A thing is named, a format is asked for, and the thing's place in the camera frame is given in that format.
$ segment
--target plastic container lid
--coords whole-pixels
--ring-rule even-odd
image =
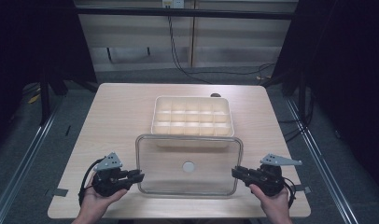
[[[237,180],[243,143],[235,137],[143,134],[136,140],[141,192],[180,196],[229,196]]]

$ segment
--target wooden table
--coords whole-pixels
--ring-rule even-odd
[[[77,143],[64,170],[59,189],[66,197],[55,196],[49,207],[51,218],[74,218],[79,211],[78,191],[88,167],[110,152],[123,161],[123,169],[136,168],[135,140],[150,133],[155,100],[161,95],[210,96],[219,93],[230,103],[234,136],[244,143],[242,165],[260,167],[268,153],[290,158],[283,134],[266,90],[257,86],[188,84],[103,84],[100,86]],[[301,184],[293,166],[283,167],[283,175]],[[307,217],[310,207],[302,191],[290,209],[292,217]],[[137,186],[105,213],[108,218],[249,218],[265,217],[260,201],[242,181],[229,198],[197,199],[150,197]]]

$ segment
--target black cable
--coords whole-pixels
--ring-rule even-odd
[[[173,27],[172,27],[172,18],[169,16],[167,17],[167,20],[169,21],[169,33],[170,33],[170,42],[171,42],[171,51],[172,51],[172,57],[173,57],[173,62],[175,63],[175,67],[181,71],[182,73],[184,73],[184,75],[186,75],[187,77],[190,77],[190,78],[193,78],[193,79],[196,79],[198,81],[202,81],[202,82],[205,82],[207,84],[212,84],[211,82],[208,82],[206,80],[203,80],[203,79],[200,79],[200,78],[197,78],[197,77],[192,77],[190,76],[186,71],[184,71],[184,69],[181,67],[181,64],[180,64],[180,61],[178,60],[178,56],[177,56],[177,52],[175,50],[175,39],[174,39],[174,36],[173,36]]]
[[[278,76],[273,76],[268,81],[262,83],[261,86],[263,86],[265,89],[269,88],[270,86],[276,85],[278,83],[283,82],[286,78],[290,77],[293,73],[294,69],[289,68],[287,71],[284,71],[282,74],[279,74]]]
[[[298,130],[298,132],[295,135],[291,136],[289,139],[286,140],[286,143],[288,143],[289,141],[293,140],[298,135],[300,135],[301,133],[305,132],[308,129],[308,127],[309,127],[309,125],[310,125],[310,123],[312,121],[312,118],[313,118],[314,106],[315,106],[315,95],[311,92],[311,100],[310,100],[309,105],[308,105],[308,114],[306,115],[306,118],[303,121],[303,125]],[[295,122],[299,122],[300,120],[298,120],[298,119],[285,120],[285,121],[279,121],[279,123],[284,123],[284,122],[289,123],[289,122],[294,122],[294,121]],[[295,131],[297,131],[297,129],[295,129],[295,130],[293,130],[293,131],[291,131],[289,133],[284,134],[284,136],[290,135],[291,133],[294,133]]]
[[[295,187],[294,183],[288,179],[288,178],[285,178],[286,180],[288,180],[292,187],[290,187],[286,182],[284,182],[284,185],[286,186],[286,188],[288,189],[289,191],[289,199],[288,199],[288,208],[290,208],[292,206],[292,204],[294,203],[294,200],[296,199],[295,198],[295,194],[297,193],[297,188]]]
[[[247,75],[253,75],[253,74],[257,74],[257,73],[260,74],[261,71],[267,69],[268,67],[276,65],[276,63],[265,63],[265,64],[260,65],[259,69],[257,71],[248,72],[248,73],[233,73],[233,72],[219,72],[219,71],[214,71],[214,72],[189,72],[189,71],[185,71],[183,69],[183,67],[181,66],[181,64],[180,64],[180,61],[178,60],[177,52],[175,50],[175,39],[174,39],[174,35],[173,35],[172,18],[170,16],[168,17],[168,21],[169,21],[169,33],[170,33],[171,51],[172,51],[173,62],[175,64],[175,67],[179,71],[181,71],[182,73],[184,73],[187,77],[190,77],[190,78],[193,78],[193,79],[196,79],[196,80],[208,83],[208,84],[212,84],[212,83],[210,83],[210,82],[208,82],[206,80],[203,80],[203,79],[200,79],[200,78],[197,78],[197,77],[193,77],[191,75],[220,73],[220,74],[228,74],[228,75],[247,76]]]
[[[93,186],[89,186],[89,187],[86,187],[85,188],[85,182],[87,181],[87,177],[91,171],[91,169],[99,162],[101,162],[104,158],[102,159],[99,159],[97,161],[95,161],[94,163],[91,164],[90,168],[88,168],[87,172],[85,173],[84,175],[84,178],[82,179],[82,183],[81,183],[81,188],[79,189],[79,193],[78,193],[78,201],[79,201],[79,206],[82,205],[82,201],[84,200],[84,197],[85,197],[85,190],[90,188],[90,187],[93,187]]]

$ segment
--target gray mount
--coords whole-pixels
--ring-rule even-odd
[[[120,167],[122,167],[122,162],[119,160],[115,152],[111,152],[110,155],[106,156],[101,162],[99,162],[93,170],[97,172]]]
[[[282,166],[282,165],[302,165],[302,161],[294,161],[292,159],[287,159],[284,157],[276,156],[269,153],[267,156],[262,158],[260,161],[262,164],[268,164],[273,166]]]

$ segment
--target black backdrop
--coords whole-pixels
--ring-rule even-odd
[[[72,0],[0,0],[0,140],[22,89],[39,82],[41,71],[47,71],[51,86],[63,79],[96,81],[78,16],[45,9],[73,5]]]
[[[300,1],[297,10],[314,17],[290,24],[274,76],[294,71],[284,81],[284,92],[291,94],[304,74],[379,185],[379,1]]]

